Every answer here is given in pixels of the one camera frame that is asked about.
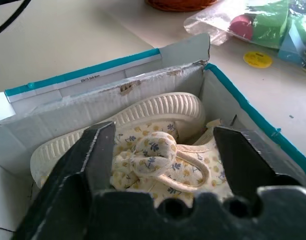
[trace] white rubber sole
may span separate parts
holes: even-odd
[[[201,101],[185,92],[173,92],[147,98],[102,122],[113,121],[116,130],[122,132],[132,126],[145,123],[172,121],[176,123],[180,141],[196,134],[205,122],[205,110]],[[80,139],[82,128],[52,139],[39,146],[32,154],[30,169],[37,186],[57,161]]]

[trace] black cable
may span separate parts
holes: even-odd
[[[23,12],[31,0],[23,0],[18,9],[0,26],[0,33],[4,31]]]

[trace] white table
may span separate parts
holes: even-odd
[[[12,12],[2,8],[0,18]],[[161,12],[144,0],[33,0],[0,36],[0,91],[177,42],[189,37],[183,22],[192,14]],[[253,50],[269,53],[273,65],[248,66],[243,55]],[[210,62],[306,155],[306,73],[275,55],[232,39],[212,47]]]

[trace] plastic bag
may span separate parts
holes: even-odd
[[[214,45],[234,35],[306,63],[306,0],[221,0],[186,19],[184,27],[194,35],[208,33]]]

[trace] cardboard box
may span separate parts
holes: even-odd
[[[207,121],[221,118],[229,125],[235,119],[234,127],[257,131],[278,155],[291,157],[306,171],[305,156],[284,138],[280,129],[274,128],[252,107],[224,73],[208,63],[209,40],[207,34],[202,34],[135,55],[141,59],[129,56],[114,60],[113,68],[118,71],[113,72],[112,68],[103,70],[109,75],[89,73],[88,70],[96,71],[96,67],[90,67],[75,72],[85,74],[79,76],[80,83],[70,85],[70,80],[66,80],[63,88],[55,83],[50,88],[44,86],[46,88],[20,92],[21,99],[12,102],[18,102],[17,111],[21,112],[26,104],[35,109],[0,121],[0,239],[10,237],[10,231],[16,230],[34,196],[36,188],[29,165],[31,154],[39,145],[103,121],[140,100],[158,94],[188,92],[198,96],[204,104]],[[140,63],[152,56],[157,57],[134,65],[134,62]],[[94,81],[81,81],[92,74],[101,77],[93,78]]]

